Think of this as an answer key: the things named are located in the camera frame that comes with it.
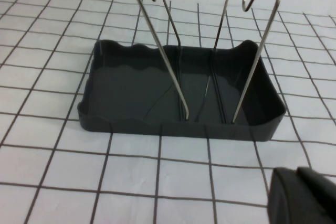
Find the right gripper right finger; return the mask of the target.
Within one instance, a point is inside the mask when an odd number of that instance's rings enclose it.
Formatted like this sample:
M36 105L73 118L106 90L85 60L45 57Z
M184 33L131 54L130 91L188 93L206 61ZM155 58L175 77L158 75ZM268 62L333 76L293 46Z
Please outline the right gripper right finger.
M319 205L335 223L335 184L311 168L299 167L299 177L303 180Z

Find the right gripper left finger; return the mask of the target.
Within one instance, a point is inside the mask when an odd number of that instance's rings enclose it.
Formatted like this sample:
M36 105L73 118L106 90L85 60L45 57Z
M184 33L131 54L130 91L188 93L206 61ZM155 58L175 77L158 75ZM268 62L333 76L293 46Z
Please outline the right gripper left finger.
M267 205L270 223L323 223L323 211L294 170L275 168Z

